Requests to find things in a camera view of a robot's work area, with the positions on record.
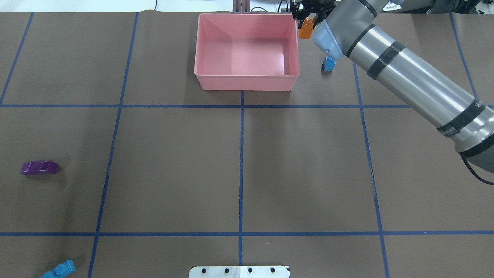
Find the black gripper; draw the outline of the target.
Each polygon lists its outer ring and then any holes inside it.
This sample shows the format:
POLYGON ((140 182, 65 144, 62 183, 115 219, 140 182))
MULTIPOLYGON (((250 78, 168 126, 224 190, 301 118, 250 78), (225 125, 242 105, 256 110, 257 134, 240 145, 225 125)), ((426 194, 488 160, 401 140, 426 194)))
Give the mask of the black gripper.
POLYGON ((291 14, 293 19, 298 21, 304 21, 311 14, 315 14, 315 22, 321 22, 335 7, 335 0, 292 0, 291 14))

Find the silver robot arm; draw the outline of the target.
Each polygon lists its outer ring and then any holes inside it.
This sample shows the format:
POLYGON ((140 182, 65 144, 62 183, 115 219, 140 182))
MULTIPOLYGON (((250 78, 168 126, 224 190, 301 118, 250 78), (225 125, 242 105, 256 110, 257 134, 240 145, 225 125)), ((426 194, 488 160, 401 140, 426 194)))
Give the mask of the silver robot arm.
POLYGON ((346 56, 455 143, 468 164, 492 173, 493 110, 373 21, 386 0, 291 0, 289 9, 303 26, 316 14, 311 29, 316 46, 334 60, 346 56))

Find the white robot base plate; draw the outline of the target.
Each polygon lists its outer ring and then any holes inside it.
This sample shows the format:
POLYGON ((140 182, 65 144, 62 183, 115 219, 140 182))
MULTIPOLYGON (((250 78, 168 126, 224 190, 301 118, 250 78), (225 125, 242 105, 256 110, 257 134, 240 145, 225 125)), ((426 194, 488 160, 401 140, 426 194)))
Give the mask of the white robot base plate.
POLYGON ((288 266, 197 266, 192 267, 189 278, 290 278, 288 266))

